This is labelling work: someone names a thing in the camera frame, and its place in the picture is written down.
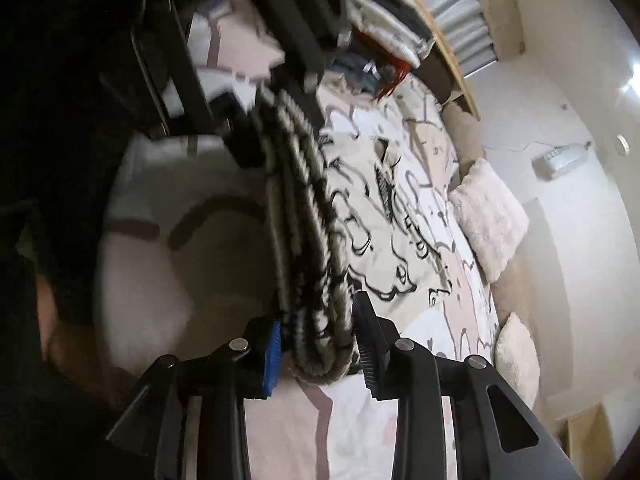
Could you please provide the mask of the person right hand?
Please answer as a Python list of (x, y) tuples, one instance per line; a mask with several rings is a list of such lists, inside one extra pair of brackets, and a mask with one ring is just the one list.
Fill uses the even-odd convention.
[(81, 391), (120, 408), (131, 386), (131, 377), (105, 364), (93, 328), (60, 319), (52, 287), (39, 274), (36, 275), (36, 299), (43, 359)]

